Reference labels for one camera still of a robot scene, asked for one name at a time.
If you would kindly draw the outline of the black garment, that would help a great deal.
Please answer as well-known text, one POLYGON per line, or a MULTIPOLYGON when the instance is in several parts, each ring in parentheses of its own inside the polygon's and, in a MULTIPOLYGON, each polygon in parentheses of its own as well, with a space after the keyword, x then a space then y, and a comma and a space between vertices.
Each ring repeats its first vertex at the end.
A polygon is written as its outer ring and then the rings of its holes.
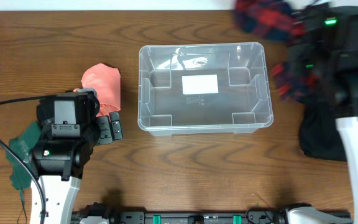
POLYGON ((322 101, 302 101, 305 106, 298 132, 304 155, 322 160, 347 161, 344 146, 336 129, 335 117, 322 101))

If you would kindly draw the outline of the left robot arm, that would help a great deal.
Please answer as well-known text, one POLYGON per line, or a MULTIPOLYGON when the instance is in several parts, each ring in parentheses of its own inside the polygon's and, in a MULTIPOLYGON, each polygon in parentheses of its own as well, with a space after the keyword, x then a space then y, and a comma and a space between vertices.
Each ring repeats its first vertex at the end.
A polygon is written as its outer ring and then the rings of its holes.
POLYGON ((70 223, 85 164, 96 146, 122 140, 119 113, 99 116, 92 88, 42 99, 37 118, 42 134, 29 152, 31 223, 70 223))

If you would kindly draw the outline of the red black plaid shirt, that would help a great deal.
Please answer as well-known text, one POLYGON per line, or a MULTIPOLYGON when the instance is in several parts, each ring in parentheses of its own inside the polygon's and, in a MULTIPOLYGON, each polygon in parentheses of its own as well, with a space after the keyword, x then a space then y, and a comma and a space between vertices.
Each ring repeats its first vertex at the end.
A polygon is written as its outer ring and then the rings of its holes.
MULTIPOLYGON (((305 25, 296 18, 289 3, 282 0, 237 0, 234 20, 246 33, 289 47, 305 35, 305 25)), ((306 104, 313 95, 316 79, 307 73, 291 71, 289 61, 276 64, 272 75, 278 94, 283 99, 306 104)))

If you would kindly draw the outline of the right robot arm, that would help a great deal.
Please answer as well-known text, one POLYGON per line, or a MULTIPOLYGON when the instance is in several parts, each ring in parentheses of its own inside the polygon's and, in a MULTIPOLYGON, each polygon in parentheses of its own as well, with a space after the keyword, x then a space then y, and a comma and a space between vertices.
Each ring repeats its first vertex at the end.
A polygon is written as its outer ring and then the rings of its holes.
POLYGON ((334 113, 347 157, 354 218, 300 207, 287 212, 287 222, 358 223, 358 6, 310 4, 295 17, 305 34, 290 47, 290 72, 314 75, 319 95, 334 113))

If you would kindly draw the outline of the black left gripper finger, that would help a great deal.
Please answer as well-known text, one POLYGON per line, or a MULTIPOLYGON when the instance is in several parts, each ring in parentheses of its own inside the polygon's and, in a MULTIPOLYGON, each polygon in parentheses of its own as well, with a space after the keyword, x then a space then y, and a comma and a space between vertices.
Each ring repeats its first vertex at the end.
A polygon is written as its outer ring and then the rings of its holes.
POLYGON ((111 123, 108 116, 100 116, 96 118, 96 122, 100 129, 100 136, 97 145, 111 144, 113 142, 111 123))
POLYGON ((123 132, 122 132, 119 113, 115 111, 115 112, 111 112, 109 115, 111 120, 111 131, 112 131, 113 140, 114 141, 122 140, 123 132))

